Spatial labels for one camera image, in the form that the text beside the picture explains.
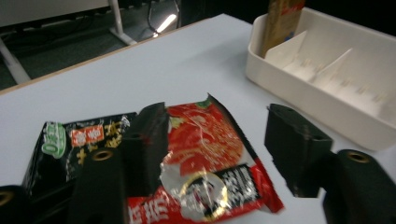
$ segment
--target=red noodle package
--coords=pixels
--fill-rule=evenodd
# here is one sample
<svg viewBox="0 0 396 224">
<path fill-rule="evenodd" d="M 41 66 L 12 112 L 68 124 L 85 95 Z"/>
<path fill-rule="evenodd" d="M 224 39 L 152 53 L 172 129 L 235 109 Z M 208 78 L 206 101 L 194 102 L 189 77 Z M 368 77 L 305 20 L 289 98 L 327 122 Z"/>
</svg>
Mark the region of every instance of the red noodle package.
<svg viewBox="0 0 396 224">
<path fill-rule="evenodd" d="M 162 184 L 128 200 L 132 223 L 207 223 L 283 208 L 262 162 L 226 108 L 209 97 L 167 107 Z"/>
</svg>

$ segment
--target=dark floor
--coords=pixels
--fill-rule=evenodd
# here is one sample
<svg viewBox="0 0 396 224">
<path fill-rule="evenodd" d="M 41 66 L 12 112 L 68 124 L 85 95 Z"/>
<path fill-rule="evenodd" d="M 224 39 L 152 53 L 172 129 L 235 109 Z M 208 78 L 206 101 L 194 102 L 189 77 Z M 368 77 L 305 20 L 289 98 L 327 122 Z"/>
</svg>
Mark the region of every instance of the dark floor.
<svg viewBox="0 0 396 224">
<path fill-rule="evenodd" d="M 148 9 L 148 4 L 121 9 L 124 33 L 137 42 L 153 37 L 153 31 L 149 29 Z M 152 2 L 150 24 L 158 28 L 171 14 L 177 14 L 173 0 Z M 107 11 L 104 14 L 78 15 L 75 21 L 25 29 L 23 33 L 3 35 L 2 38 L 33 79 L 126 47 L 109 32 L 113 24 L 113 15 Z M 176 28 L 177 21 L 174 21 L 163 33 Z M 0 90 L 14 85 L 15 80 L 0 60 Z"/>
</svg>

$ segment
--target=instant noodle package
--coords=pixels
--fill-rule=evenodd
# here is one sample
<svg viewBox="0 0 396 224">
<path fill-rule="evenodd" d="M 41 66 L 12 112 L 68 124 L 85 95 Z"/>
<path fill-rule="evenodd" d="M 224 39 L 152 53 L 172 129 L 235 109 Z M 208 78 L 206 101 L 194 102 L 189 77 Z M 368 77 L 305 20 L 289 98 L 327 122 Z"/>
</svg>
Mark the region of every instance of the instant noodle package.
<svg viewBox="0 0 396 224">
<path fill-rule="evenodd" d="M 52 142 L 50 133 L 56 133 Z M 202 102 L 148 106 L 140 114 L 48 122 L 24 186 L 35 196 L 78 179 L 81 153 L 102 146 L 117 147 L 124 157 L 129 223 L 208 223 L 283 208 L 242 130 L 211 95 Z M 56 183 L 50 183 L 53 172 L 40 174 L 51 166 Z"/>
</svg>

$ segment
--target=white plastic tray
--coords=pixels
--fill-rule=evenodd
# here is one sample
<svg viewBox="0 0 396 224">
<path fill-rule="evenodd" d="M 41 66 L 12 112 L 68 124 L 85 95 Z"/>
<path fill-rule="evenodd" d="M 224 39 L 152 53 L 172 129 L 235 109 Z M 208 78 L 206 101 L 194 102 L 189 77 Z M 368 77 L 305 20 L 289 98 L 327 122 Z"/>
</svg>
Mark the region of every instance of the white plastic tray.
<svg viewBox="0 0 396 224">
<path fill-rule="evenodd" d="M 296 36 L 259 56 L 254 21 L 246 76 L 356 144 L 396 143 L 396 38 L 304 8 Z"/>
</svg>

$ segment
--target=green label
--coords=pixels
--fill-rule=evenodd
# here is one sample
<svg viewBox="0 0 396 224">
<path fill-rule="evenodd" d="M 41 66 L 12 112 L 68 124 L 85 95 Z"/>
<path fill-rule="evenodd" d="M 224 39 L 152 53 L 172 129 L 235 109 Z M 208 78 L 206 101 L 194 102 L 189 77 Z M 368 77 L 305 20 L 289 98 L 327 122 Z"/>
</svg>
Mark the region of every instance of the green label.
<svg viewBox="0 0 396 224">
<path fill-rule="evenodd" d="M 55 159 L 61 158 L 66 148 L 66 131 L 62 123 L 47 122 L 43 133 L 44 144 L 41 146 L 41 151 Z"/>
</svg>

